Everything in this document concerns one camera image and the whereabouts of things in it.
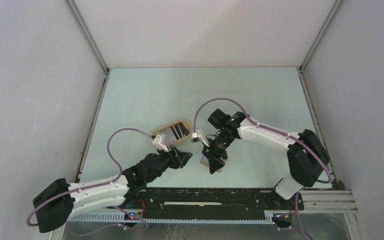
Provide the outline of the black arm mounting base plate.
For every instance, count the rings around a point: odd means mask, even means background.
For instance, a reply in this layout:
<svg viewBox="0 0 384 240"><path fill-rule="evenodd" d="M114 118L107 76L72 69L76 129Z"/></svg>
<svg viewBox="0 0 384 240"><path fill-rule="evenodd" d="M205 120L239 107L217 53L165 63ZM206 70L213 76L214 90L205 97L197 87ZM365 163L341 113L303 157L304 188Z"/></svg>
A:
<svg viewBox="0 0 384 240"><path fill-rule="evenodd" d="M238 216L256 220L264 214L288 214L304 209L303 198L288 200L268 188L166 188L148 187L136 199L121 205L125 210L143 210L142 217L215 218Z"/></svg>

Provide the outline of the pink leather card holder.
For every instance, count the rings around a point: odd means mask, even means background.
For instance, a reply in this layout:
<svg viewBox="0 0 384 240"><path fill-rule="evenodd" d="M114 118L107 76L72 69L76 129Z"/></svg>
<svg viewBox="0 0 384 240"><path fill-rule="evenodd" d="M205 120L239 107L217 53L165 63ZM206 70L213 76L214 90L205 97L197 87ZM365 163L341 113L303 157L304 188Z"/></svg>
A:
<svg viewBox="0 0 384 240"><path fill-rule="evenodd" d="M207 158L203 156L199 163L208 168L209 173L213 175L214 173L220 173L226 165L228 158Z"/></svg>

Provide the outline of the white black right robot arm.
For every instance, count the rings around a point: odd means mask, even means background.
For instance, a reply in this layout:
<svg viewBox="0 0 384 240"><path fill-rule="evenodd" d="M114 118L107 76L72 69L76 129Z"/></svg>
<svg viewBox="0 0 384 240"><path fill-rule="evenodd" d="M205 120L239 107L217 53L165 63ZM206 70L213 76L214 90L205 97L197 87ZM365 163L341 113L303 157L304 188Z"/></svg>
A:
<svg viewBox="0 0 384 240"><path fill-rule="evenodd" d="M207 119L217 129L214 138L207 139L197 129L192 140L203 144L202 154L207 160L210 174L221 170L227 160L227 148L234 140L245 140L265 145L285 154L289 173L275 185L271 204L284 209L296 192L313 187L322 173L328 173L331 158L317 135L309 129L303 132L288 132L259 123L248 114L238 111L230 116L217 108Z"/></svg>

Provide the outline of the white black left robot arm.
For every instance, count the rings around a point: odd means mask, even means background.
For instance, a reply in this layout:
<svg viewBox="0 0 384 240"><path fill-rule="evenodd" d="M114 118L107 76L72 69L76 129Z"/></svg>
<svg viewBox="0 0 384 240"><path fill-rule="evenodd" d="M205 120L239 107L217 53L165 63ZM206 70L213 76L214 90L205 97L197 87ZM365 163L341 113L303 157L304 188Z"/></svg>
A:
<svg viewBox="0 0 384 240"><path fill-rule="evenodd" d="M53 181L32 201L40 233L54 231L69 219L107 207L133 208L138 192L162 176L167 169L181 169L193 153L171 146L168 151L149 153L121 175L87 183L68 183L65 178Z"/></svg>

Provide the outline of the beige oval card tray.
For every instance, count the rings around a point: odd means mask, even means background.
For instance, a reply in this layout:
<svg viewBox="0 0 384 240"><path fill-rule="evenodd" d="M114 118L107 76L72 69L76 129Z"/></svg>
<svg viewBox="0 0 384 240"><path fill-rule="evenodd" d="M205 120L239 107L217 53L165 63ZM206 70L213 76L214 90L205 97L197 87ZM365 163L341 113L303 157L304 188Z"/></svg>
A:
<svg viewBox="0 0 384 240"><path fill-rule="evenodd" d="M192 128L189 122L185 119L178 119L155 129L152 135L164 135L162 143L169 146L184 143L190 138L191 132Z"/></svg>

